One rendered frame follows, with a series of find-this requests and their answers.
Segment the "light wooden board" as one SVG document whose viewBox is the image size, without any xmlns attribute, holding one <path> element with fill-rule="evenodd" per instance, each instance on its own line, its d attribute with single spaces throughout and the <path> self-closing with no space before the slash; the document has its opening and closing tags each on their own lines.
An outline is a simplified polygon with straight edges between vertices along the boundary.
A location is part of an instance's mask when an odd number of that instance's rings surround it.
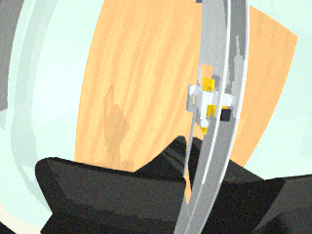
<svg viewBox="0 0 312 234">
<path fill-rule="evenodd" d="M 78 104 L 74 161 L 135 172 L 190 139 L 202 3 L 104 0 Z M 250 5 L 249 65 L 230 160 L 245 168 L 280 100 L 297 36 Z"/>
</svg>

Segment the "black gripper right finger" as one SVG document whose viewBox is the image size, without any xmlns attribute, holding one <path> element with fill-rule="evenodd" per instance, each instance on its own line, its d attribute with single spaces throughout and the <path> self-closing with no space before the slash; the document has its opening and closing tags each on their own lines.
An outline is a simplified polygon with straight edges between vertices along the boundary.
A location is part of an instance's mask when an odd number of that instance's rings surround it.
<svg viewBox="0 0 312 234">
<path fill-rule="evenodd" d="M 191 188 L 202 145 L 199 137 L 192 137 L 188 157 Z M 312 173 L 264 179 L 229 160 L 202 234 L 262 234 L 276 215 L 311 204 Z"/>
</svg>

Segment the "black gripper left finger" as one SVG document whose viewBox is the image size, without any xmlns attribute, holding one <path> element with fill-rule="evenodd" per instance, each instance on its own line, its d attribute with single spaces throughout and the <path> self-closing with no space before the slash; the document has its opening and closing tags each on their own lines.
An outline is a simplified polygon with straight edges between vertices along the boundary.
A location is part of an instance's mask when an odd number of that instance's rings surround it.
<svg viewBox="0 0 312 234">
<path fill-rule="evenodd" d="M 44 157 L 35 178 L 52 214 L 60 210 L 118 229 L 175 234 L 186 191 L 186 147 L 186 136 L 176 136 L 135 172 Z"/>
</svg>

